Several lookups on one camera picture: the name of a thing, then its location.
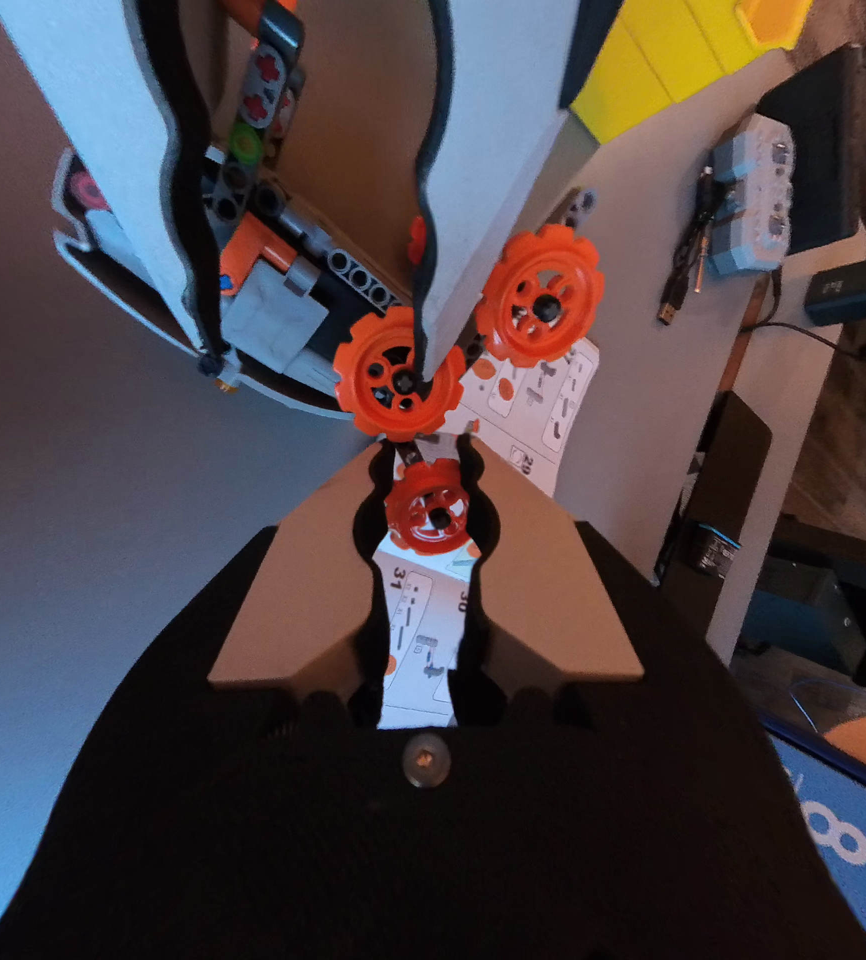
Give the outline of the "black bar-shaped device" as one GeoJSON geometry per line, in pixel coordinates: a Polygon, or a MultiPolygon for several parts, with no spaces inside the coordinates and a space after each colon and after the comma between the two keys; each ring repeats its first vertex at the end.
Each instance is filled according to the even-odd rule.
{"type": "Polygon", "coordinates": [[[803,309],[816,327],[866,320],[866,260],[815,273],[803,309]]]}

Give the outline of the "black case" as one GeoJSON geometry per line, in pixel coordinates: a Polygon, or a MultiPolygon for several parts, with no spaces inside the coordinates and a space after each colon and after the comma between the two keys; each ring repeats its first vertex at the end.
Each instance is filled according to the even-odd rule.
{"type": "Polygon", "coordinates": [[[859,229],[857,93],[861,53],[845,44],[766,93],[756,111],[789,128],[792,257],[859,229]]]}

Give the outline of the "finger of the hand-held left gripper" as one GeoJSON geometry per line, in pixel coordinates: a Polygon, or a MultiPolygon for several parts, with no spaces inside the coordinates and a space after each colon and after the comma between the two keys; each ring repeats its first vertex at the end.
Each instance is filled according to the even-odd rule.
{"type": "Polygon", "coordinates": [[[436,84],[415,161],[426,229],[415,273],[424,382],[456,345],[566,117],[576,1],[428,2],[436,84]]]}
{"type": "Polygon", "coordinates": [[[153,288],[221,362],[219,254],[200,191],[210,117],[178,2],[0,2],[7,35],[153,288]]]}

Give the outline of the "grey bracket with orange wheels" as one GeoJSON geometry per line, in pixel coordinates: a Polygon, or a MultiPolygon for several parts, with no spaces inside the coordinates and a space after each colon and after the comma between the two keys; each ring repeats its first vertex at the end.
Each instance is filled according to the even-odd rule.
{"type": "Polygon", "coordinates": [[[431,378],[417,358],[414,313],[391,306],[384,316],[367,313],[341,343],[333,369],[335,396],[354,425],[391,442],[402,464],[384,500],[394,545],[419,556],[450,554],[470,541],[470,499],[458,459],[425,458],[418,438],[434,435],[462,397],[466,356],[453,346],[431,378]]]}

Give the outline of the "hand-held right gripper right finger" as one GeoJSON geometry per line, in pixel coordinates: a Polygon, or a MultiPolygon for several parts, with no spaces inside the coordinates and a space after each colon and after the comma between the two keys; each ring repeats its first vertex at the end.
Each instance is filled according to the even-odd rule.
{"type": "Polygon", "coordinates": [[[645,670],[575,519],[481,439],[457,440],[479,549],[454,667],[460,727],[498,724],[525,691],[557,701],[645,670]]]}

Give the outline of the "black power adapter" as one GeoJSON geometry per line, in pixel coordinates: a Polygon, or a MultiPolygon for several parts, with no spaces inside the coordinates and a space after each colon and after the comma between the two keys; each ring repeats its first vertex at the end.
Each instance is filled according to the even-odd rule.
{"type": "Polygon", "coordinates": [[[691,570],[704,576],[726,579],[742,545],[714,525],[694,521],[688,541],[687,562],[691,570]]]}

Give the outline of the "blue toy kit box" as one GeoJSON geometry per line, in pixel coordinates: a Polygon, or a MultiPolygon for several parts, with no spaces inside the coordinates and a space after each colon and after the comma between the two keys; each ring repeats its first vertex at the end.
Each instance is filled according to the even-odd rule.
{"type": "Polygon", "coordinates": [[[866,932],[866,764],[819,734],[760,721],[823,862],[866,932]]]}

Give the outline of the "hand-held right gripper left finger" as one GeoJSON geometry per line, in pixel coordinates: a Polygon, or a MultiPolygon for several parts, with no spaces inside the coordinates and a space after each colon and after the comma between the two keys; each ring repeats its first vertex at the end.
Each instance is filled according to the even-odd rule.
{"type": "Polygon", "coordinates": [[[379,725],[389,616],[374,555],[388,493],[389,446],[374,443],[283,518],[207,676],[214,689],[330,693],[379,725]]]}

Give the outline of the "open white instruction booklet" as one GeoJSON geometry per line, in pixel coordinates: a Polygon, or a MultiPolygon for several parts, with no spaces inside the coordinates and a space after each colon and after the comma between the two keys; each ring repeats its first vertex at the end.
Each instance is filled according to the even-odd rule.
{"type": "MultiPolygon", "coordinates": [[[[462,379],[463,399],[440,432],[418,438],[416,448],[430,465],[457,461],[455,438],[481,440],[548,497],[555,493],[559,466],[579,408],[599,366],[599,350],[577,342],[556,361],[515,367],[483,352],[462,379]]],[[[455,724],[449,674],[465,628],[469,583],[479,551],[468,538],[436,529],[428,515],[446,507],[456,524],[466,517],[459,494],[439,490],[415,498],[409,534],[398,529],[381,541],[374,559],[385,578],[390,620],[390,656],[383,678],[380,729],[447,727],[455,724]]]]}

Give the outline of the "grey orange brick robot model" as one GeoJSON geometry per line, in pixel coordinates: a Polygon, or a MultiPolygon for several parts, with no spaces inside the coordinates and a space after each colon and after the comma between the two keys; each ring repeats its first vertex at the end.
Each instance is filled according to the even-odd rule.
{"type": "Polygon", "coordinates": [[[339,417],[354,323],[415,312],[426,247],[416,160],[436,85],[428,2],[177,2],[209,143],[201,202],[219,255],[224,354],[205,362],[71,145],[60,256],[223,389],[339,417]]]}

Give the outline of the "yellow plastic bin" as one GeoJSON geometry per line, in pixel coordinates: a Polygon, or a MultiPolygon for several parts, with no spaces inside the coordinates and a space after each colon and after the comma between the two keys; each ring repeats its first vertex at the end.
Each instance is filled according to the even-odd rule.
{"type": "Polygon", "coordinates": [[[793,50],[811,1],[626,1],[571,111],[598,144],[772,50],[793,50]]]}

